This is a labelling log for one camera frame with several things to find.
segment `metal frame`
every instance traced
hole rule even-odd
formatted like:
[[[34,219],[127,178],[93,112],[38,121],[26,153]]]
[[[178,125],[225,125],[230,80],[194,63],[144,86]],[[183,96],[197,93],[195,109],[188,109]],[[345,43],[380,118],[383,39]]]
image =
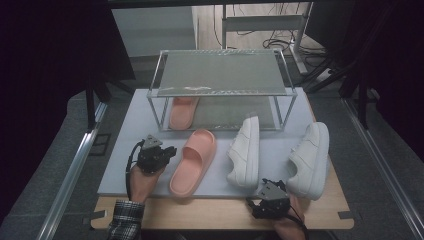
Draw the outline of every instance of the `metal frame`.
[[[296,41],[292,40],[289,46],[296,66],[301,75],[308,74],[305,64],[299,54],[300,42],[305,33],[309,12],[312,2],[308,5],[302,15],[283,16],[243,16],[227,17],[227,5],[222,5],[222,49],[227,49],[227,32],[236,31],[273,31],[273,30],[298,30]]]
[[[101,120],[103,119],[104,113],[106,112],[107,105],[100,103],[96,111],[96,123],[90,132],[87,132],[72,160],[71,166],[69,167],[68,173],[63,180],[63,183],[56,195],[56,198],[47,214],[44,223],[38,233],[37,240],[40,239],[53,239],[56,233],[57,227],[59,226],[60,220],[62,219],[63,213],[65,212],[66,206],[68,205],[69,199],[71,198],[74,187],[78,181],[79,175],[84,167],[85,160],[87,159],[88,153],[90,152],[91,146],[93,145],[94,139],[96,138],[98,129],[100,127]]]

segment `clear acrylic shelf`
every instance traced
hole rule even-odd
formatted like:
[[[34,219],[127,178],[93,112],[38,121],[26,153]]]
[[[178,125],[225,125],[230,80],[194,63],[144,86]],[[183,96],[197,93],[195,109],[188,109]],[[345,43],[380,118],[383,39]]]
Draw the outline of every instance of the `clear acrylic shelf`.
[[[261,130],[283,130],[296,96],[281,49],[164,50],[147,93],[160,130],[172,130],[174,97],[200,97],[187,130],[237,130],[251,112]]]

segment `metal rod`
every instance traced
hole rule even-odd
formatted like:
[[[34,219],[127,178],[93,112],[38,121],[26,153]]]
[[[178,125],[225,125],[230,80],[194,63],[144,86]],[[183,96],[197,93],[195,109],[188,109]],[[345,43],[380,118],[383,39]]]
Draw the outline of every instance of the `metal rod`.
[[[66,206],[68,205],[69,199],[74,190],[75,184],[78,181],[79,175],[82,168],[84,167],[85,160],[87,159],[88,153],[90,152],[91,146],[93,145],[94,139],[96,138],[100,122],[103,119],[107,105],[100,103],[97,107],[96,120],[97,123],[91,132],[84,135],[78,151],[69,167],[68,173],[63,180],[62,186],[60,187],[56,198],[47,214],[44,223],[38,233],[37,240],[50,240],[53,239],[56,233],[59,222],[62,219],[63,213],[65,212]]]
[[[353,106],[353,104],[348,102],[346,99],[342,99],[342,104],[348,110],[356,130],[358,131],[362,141],[370,152],[381,177],[386,183],[387,188],[392,194],[393,199],[397,203],[415,238],[424,239],[424,224],[418,210],[415,208],[411,199],[403,190],[403,187],[400,185],[392,169],[388,165],[384,155],[381,153],[380,149],[375,143],[371,133],[362,126],[356,117],[355,106]]]
[[[227,5],[222,5],[222,46],[227,49]]]

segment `cable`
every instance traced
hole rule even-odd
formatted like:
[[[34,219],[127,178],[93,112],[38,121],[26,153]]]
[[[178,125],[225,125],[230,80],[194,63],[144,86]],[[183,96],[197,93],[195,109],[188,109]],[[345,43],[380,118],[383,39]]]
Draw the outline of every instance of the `cable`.
[[[215,24],[215,5],[213,5],[213,31],[215,32],[216,41],[218,42],[219,46],[222,47],[222,44],[221,44],[221,42],[218,39],[218,35],[216,34],[216,26],[215,25],[216,25]]]

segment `floor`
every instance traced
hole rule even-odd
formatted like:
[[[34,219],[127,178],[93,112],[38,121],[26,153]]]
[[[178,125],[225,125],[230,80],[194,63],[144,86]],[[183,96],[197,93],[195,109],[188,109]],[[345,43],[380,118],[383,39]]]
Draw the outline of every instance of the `floor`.
[[[283,11],[287,8],[287,12],[295,12],[297,6],[294,3],[285,5]],[[263,13],[268,13],[281,7],[273,4],[260,5],[255,6],[254,10],[262,9]],[[254,12],[253,10],[250,12],[250,8],[245,5],[236,5],[234,9],[236,14]],[[199,46],[202,49],[218,49],[213,20],[211,21],[213,7],[200,7],[199,11],[203,11],[199,16],[205,18],[200,21]],[[227,13],[232,11],[232,6],[228,6]],[[215,29],[220,33],[218,7],[215,9],[215,15],[217,16]],[[253,34],[229,36],[228,46],[262,48],[262,42],[269,39],[271,33],[255,34],[259,36]],[[291,35],[290,32],[278,34]],[[302,45],[319,47],[308,37],[302,39]],[[286,51],[285,55],[293,81],[302,83],[305,77],[298,74],[290,53]],[[132,60],[137,79],[124,83],[135,88],[145,88],[152,79],[153,70],[139,69],[137,68],[140,64],[137,62],[139,59]],[[319,61],[322,59],[313,59],[310,63],[315,66]],[[310,70],[313,69],[311,65],[307,65]],[[315,94],[308,94],[308,98],[317,121],[324,122],[328,126],[330,155],[354,216],[355,226],[350,230],[313,231],[311,239],[420,239],[411,231],[405,220],[405,212],[401,210],[401,204],[396,200],[396,193],[391,190],[384,173],[381,173],[375,154],[372,154],[368,144],[364,142],[361,129],[358,129],[355,118],[347,107],[347,104],[355,107],[355,97],[341,99],[338,95],[337,90],[342,81],[341,79]],[[308,84],[314,83],[304,82],[300,86],[307,87]],[[107,144],[95,144],[91,148],[53,239],[106,239],[106,231],[92,229],[89,220],[93,217],[92,212],[98,197],[97,188],[131,101],[131,94],[114,85],[108,87],[112,99],[107,103],[96,141]],[[39,169],[3,222],[0,239],[36,239],[86,133],[85,108],[84,93],[74,96],[69,101],[68,116]],[[376,111],[375,104],[368,105],[367,114],[369,124],[367,133],[377,144],[380,155],[384,157],[414,209],[423,215],[423,162],[384,121]],[[184,231],[179,234],[187,239],[277,239],[273,232],[257,231]],[[145,231],[143,236],[144,239],[181,239],[177,235],[175,231]]]

